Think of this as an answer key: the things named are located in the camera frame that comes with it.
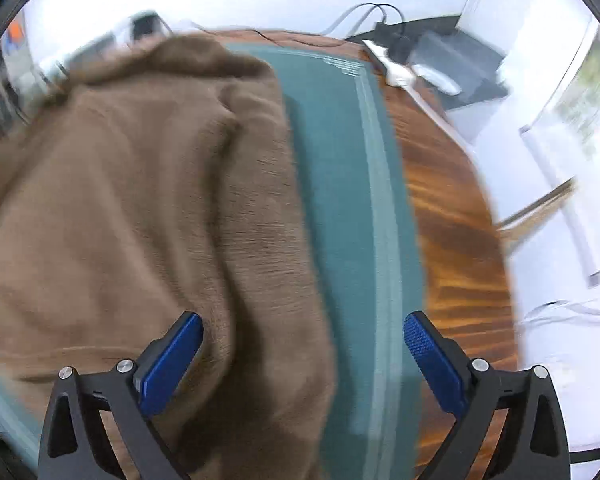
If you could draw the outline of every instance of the power cord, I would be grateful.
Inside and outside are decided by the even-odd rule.
[[[265,32],[267,34],[278,34],[278,33],[285,33],[285,34],[302,34],[304,36],[315,36],[317,38],[324,38],[327,34],[333,32],[339,25],[340,23],[342,23],[344,21],[344,19],[346,19],[348,16],[351,15],[352,12],[354,12],[355,10],[359,9],[360,7],[366,7],[366,6],[371,6],[371,8],[369,10],[367,10],[362,17],[356,22],[355,26],[347,33],[347,37],[351,37],[353,35],[355,35],[355,33],[358,31],[358,29],[360,28],[360,26],[362,25],[362,23],[371,15],[371,13],[376,10],[376,9],[380,9],[380,11],[382,12],[382,23],[386,23],[387,20],[387,13],[384,10],[385,7],[388,7],[390,9],[395,10],[398,15],[400,16],[401,22],[400,22],[400,35],[404,34],[404,29],[406,26],[406,19],[404,17],[404,14],[402,13],[402,11],[392,5],[392,4],[375,4],[372,2],[366,2],[363,4],[357,4],[353,7],[350,7],[349,9],[345,10],[333,23],[331,23],[331,25],[327,28],[325,28],[323,31],[321,32],[303,32],[300,30],[287,30],[284,28],[272,28],[272,29],[265,29],[265,30],[261,30],[261,29],[257,29],[257,28],[253,28],[253,27],[239,27],[239,28],[232,28],[231,30],[221,30],[221,29],[216,29],[216,30],[210,30],[209,28],[203,27],[202,25],[194,22],[193,20],[186,20],[186,22],[190,23],[191,25],[193,25],[193,27],[195,27],[196,29],[204,32],[205,34],[210,34],[212,36],[218,36],[218,35],[231,35],[231,34],[235,34],[238,32],[253,32],[259,36],[261,36],[262,38],[264,38],[267,41],[270,41],[273,44],[276,44],[277,46],[281,46],[278,42],[279,41],[293,41],[295,43],[300,43],[300,44],[304,44],[307,46],[315,46],[315,47],[323,47],[323,48],[331,48],[331,47],[336,47],[336,46],[341,46],[343,44],[348,43],[347,40],[335,40],[336,43],[330,43],[330,44],[326,44],[326,43],[311,43],[309,41],[305,41],[305,40],[299,40],[297,38],[285,38],[284,40],[274,40],[273,38],[270,38],[269,36],[267,36],[265,34]]]
[[[569,462],[572,464],[582,464],[584,462],[593,462],[594,460],[600,460],[600,447],[569,453]]]
[[[557,322],[600,326],[600,310],[587,306],[588,303],[594,302],[584,301],[581,303],[571,303],[569,301],[560,300],[542,304],[529,311],[529,313],[520,321],[520,326],[531,329]]]

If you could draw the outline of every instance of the black power adapter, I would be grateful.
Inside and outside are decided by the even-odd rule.
[[[403,28],[400,28],[398,32],[397,25],[387,25],[386,23],[377,22],[373,37],[373,42],[376,45],[386,47],[389,59],[399,64],[407,62],[409,54],[417,42],[417,38],[407,36],[402,30]]]

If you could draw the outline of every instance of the black cable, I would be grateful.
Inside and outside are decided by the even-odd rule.
[[[596,449],[586,449],[584,451],[574,451],[569,453],[569,462],[572,464],[593,462],[594,460],[600,460],[600,447],[597,447]]]
[[[162,26],[167,29],[167,31],[169,32],[169,34],[171,36],[173,36],[173,31],[171,30],[171,27],[169,26],[169,24],[163,20],[163,18],[160,14],[156,14],[156,16],[158,16],[158,20],[160,20],[160,23],[162,23]]]
[[[69,71],[64,67],[64,65],[62,65],[62,63],[56,61],[56,66],[60,69],[60,72],[62,72],[65,76],[69,76]]]
[[[520,320],[519,325],[528,330],[556,322],[600,326],[600,309],[591,308],[587,306],[587,303],[594,302],[570,303],[569,301],[558,300],[545,303],[529,311]],[[572,312],[576,316],[562,316],[560,310]]]
[[[307,46],[314,46],[314,47],[318,47],[318,48],[331,48],[331,47],[336,47],[336,46],[341,46],[343,44],[346,44],[346,43],[348,43],[348,41],[347,40],[335,40],[335,41],[337,41],[337,43],[335,43],[335,44],[333,44],[333,43],[332,44],[324,44],[324,43],[311,43],[310,41],[298,40],[296,38],[283,38],[281,40],[274,40],[273,38],[270,38],[269,36],[267,36],[265,34],[265,32],[273,33],[273,34],[280,34],[280,33],[302,34],[304,36],[316,36],[316,37],[324,38],[327,34],[329,34],[330,32],[333,32],[338,27],[338,25],[340,25],[340,23],[342,23],[343,20],[346,19],[346,17],[349,16],[354,10],[359,9],[360,7],[364,7],[364,6],[372,6],[372,7],[363,15],[363,18],[361,20],[358,20],[355,27],[352,28],[352,30],[350,31],[350,34],[348,34],[348,36],[352,36],[357,31],[358,27],[362,24],[362,22],[364,20],[366,20],[369,17],[369,15],[371,14],[371,12],[375,9],[380,9],[382,11],[382,23],[385,23],[386,19],[387,19],[387,14],[386,14],[386,11],[384,10],[384,7],[389,7],[391,9],[395,10],[400,15],[400,19],[402,20],[400,23],[400,36],[404,35],[404,31],[406,28],[406,19],[404,17],[404,14],[402,13],[402,11],[398,7],[396,7],[392,4],[375,4],[375,3],[371,3],[371,2],[365,2],[364,4],[357,4],[353,7],[349,7],[349,9],[345,10],[333,23],[331,23],[331,25],[329,27],[325,28],[321,32],[302,32],[299,30],[286,30],[284,28],[259,30],[257,28],[253,28],[253,27],[239,27],[239,28],[232,28],[231,30],[227,30],[227,31],[222,31],[222,30],[210,30],[206,27],[203,27],[199,23],[194,22],[193,20],[187,20],[187,21],[191,25],[193,25],[195,28],[197,28],[198,30],[204,32],[205,34],[210,34],[212,36],[218,36],[218,35],[222,35],[222,34],[230,35],[235,32],[253,32],[253,33],[261,36],[265,40],[270,41],[273,44],[276,44],[277,46],[283,46],[279,43],[279,41],[293,41],[294,43],[300,43],[300,44],[304,44]]]

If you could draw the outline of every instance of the white cable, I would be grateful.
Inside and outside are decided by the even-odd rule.
[[[547,303],[531,310],[519,325],[527,329],[555,322],[600,326],[600,309],[591,308],[587,303],[595,304],[595,301],[571,303],[560,300]]]
[[[416,91],[416,89],[411,85],[400,86],[407,94],[411,96],[411,99],[418,105],[418,107],[431,119],[436,126],[439,127],[443,132],[445,132],[451,140],[455,142],[464,152],[470,152],[471,149],[468,143],[460,136],[458,131],[451,126],[451,124],[447,123],[430,105],[427,103],[423,97]]]

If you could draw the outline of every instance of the wooden table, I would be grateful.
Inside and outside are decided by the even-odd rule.
[[[281,46],[320,50],[368,60],[359,45],[303,34],[266,32]],[[220,41],[269,43],[255,32],[228,32]],[[308,46],[292,39],[320,46]],[[427,275],[426,312],[444,336],[454,338],[470,357],[515,370],[516,342],[511,300],[490,210],[474,168],[464,152],[401,89],[378,81],[402,152],[404,181],[418,225],[418,242]],[[435,98],[422,89],[430,104]],[[416,475],[422,471],[453,425],[429,387],[423,407]],[[504,412],[494,417],[470,478],[486,468],[500,434]]]

